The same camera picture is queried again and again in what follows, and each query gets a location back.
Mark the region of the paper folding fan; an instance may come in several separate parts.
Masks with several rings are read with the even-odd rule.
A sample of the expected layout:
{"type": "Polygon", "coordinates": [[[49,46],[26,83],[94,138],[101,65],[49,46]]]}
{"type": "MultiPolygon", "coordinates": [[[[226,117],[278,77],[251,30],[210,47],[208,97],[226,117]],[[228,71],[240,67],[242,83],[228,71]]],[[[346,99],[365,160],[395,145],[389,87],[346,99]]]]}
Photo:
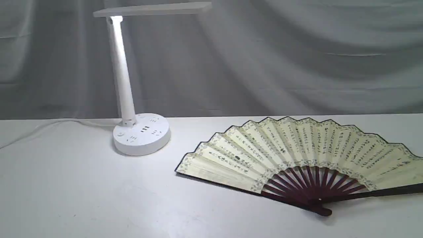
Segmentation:
{"type": "Polygon", "coordinates": [[[175,172],[327,217],[331,202],[422,193],[422,157],[331,119],[266,117],[232,125],[175,172]]]}

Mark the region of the white desk lamp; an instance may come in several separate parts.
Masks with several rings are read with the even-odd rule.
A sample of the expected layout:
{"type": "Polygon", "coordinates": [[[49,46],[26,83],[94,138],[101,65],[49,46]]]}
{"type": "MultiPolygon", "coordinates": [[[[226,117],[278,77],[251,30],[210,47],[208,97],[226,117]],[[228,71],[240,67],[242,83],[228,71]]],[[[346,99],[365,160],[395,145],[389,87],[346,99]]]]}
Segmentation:
{"type": "Polygon", "coordinates": [[[211,2],[187,2],[107,8],[93,13],[107,22],[112,69],[115,75],[121,121],[112,131],[115,149],[123,155],[145,156],[162,149],[171,139],[168,120],[158,114],[136,114],[127,64],[122,21],[128,16],[196,15],[212,8],[211,2]]]}

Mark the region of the grey backdrop curtain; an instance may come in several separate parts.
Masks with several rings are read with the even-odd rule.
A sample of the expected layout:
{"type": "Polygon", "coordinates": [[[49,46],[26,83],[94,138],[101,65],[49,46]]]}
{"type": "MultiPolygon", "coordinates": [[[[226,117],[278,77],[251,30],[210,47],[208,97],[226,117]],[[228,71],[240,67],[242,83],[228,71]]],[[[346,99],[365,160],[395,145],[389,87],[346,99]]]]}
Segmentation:
{"type": "MultiPolygon", "coordinates": [[[[1,119],[120,116],[104,18],[170,0],[2,0],[1,119]]],[[[421,0],[213,0],[121,27],[137,113],[422,112],[421,0]]]]}

